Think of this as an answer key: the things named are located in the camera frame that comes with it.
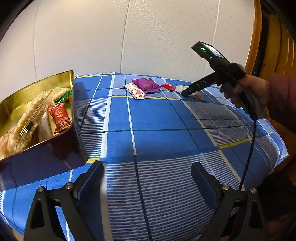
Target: white candy wrapper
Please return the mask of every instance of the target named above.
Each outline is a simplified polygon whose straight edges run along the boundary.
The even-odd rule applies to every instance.
[[[178,93],[182,93],[183,90],[187,89],[188,86],[185,86],[185,85],[178,85],[175,89],[175,91],[177,91]],[[203,96],[202,96],[202,93],[200,91],[197,91],[197,92],[194,92],[192,94],[189,95],[189,97],[192,97],[194,99],[197,99],[197,100],[204,100]]]
[[[122,87],[126,88],[134,99],[148,99],[147,95],[133,82],[130,82]]]

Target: table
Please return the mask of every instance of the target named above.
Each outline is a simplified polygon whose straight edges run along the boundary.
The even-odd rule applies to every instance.
[[[78,76],[74,85],[74,125],[88,162],[59,175],[0,193],[2,218],[24,233],[36,189],[62,187],[86,172],[94,160],[105,173],[92,220],[104,240],[189,240],[212,217],[191,178],[195,161],[221,183],[238,188],[247,160],[253,121],[215,86],[204,101],[162,89],[135,100],[122,86],[151,77],[157,84],[189,82],[159,76],[98,73]],[[266,120],[257,122],[256,142],[244,188],[257,187],[288,156]],[[74,240],[61,208],[67,240]]]

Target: green candy wrapper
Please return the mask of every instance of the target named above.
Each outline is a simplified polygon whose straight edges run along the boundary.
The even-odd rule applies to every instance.
[[[64,103],[68,100],[69,96],[72,95],[72,91],[68,91],[66,94],[64,94],[61,98],[54,101],[55,104]]]

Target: snack wrapper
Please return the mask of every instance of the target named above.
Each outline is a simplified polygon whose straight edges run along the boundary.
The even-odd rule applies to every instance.
[[[136,86],[138,86],[144,93],[150,93],[157,90],[161,90],[161,87],[155,83],[151,78],[140,78],[132,80]]]
[[[31,101],[17,125],[9,131],[7,149],[11,155],[26,148],[38,122],[50,105],[53,95],[53,90],[49,91],[46,96],[44,93],[39,94]]]
[[[38,123],[38,139],[39,142],[42,142],[49,139],[50,137],[52,137],[52,132],[50,130],[48,115],[46,111]]]
[[[171,91],[173,91],[173,90],[175,89],[175,87],[172,86],[172,85],[169,84],[169,83],[163,83],[163,84],[161,84],[160,86],[163,87],[163,88],[165,88],[165,89],[167,89],[167,90],[171,90]]]
[[[48,112],[56,123],[54,134],[65,131],[71,126],[72,121],[67,114],[64,103],[59,103],[48,107]]]
[[[54,103],[55,104],[56,103],[65,103],[69,99],[70,95],[72,95],[72,94],[73,94],[72,91],[67,91],[62,97],[60,97],[59,99],[56,99],[54,101]]]
[[[64,94],[66,94],[68,91],[70,91],[71,89],[68,89],[68,88],[62,88],[62,87],[56,87],[56,88],[53,88],[53,91],[54,91],[54,94],[52,96],[52,99],[51,101],[54,103],[55,100],[57,99],[60,99]],[[51,90],[49,91],[46,91],[44,93],[45,96],[48,95],[48,93],[50,92]]]
[[[0,138],[0,160],[9,156],[10,153],[7,150],[8,132]]]
[[[148,99],[147,95],[133,82],[130,82],[122,87],[126,88],[135,99]]]
[[[187,89],[187,88],[188,88],[188,86],[178,85],[175,90],[178,93],[181,94],[182,91],[185,90],[185,89]],[[200,91],[196,91],[196,92],[190,94],[189,97],[194,98],[194,99],[197,99],[197,100],[204,100],[204,98],[202,96],[202,93]]]

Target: patterned wallpaper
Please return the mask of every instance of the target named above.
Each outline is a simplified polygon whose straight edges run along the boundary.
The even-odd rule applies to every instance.
[[[195,81],[211,69],[191,46],[245,65],[253,22],[253,0],[34,0],[0,42],[0,100],[69,69]]]

